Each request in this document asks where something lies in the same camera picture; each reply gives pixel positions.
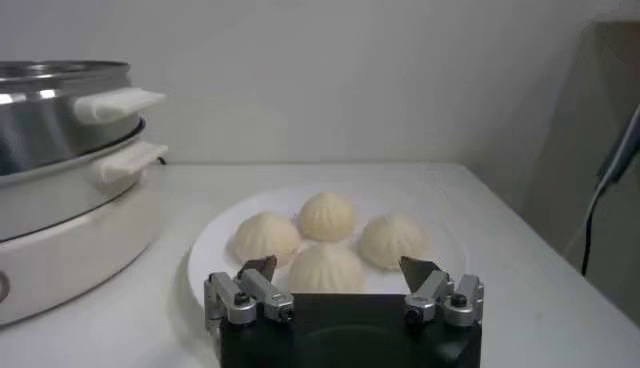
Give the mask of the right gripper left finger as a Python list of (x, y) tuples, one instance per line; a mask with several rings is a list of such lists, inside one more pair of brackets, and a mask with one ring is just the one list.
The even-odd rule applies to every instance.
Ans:
[(226, 321), (245, 327), (262, 316), (278, 324), (294, 320), (294, 297), (272, 283), (278, 265), (275, 255), (247, 261), (232, 278), (211, 273), (204, 281), (205, 328), (213, 333)]

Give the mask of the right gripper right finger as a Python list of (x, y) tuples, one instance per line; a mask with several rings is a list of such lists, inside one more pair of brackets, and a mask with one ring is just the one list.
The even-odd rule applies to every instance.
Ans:
[(458, 284), (434, 262), (402, 256), (401, 272), (410, 293), (404, 297), (404, 318), (409, 325), (433, 321), (441, 309), (444, 322), (456, 328), (481, 324), (484, 284), (476, 275), (464, 274)]

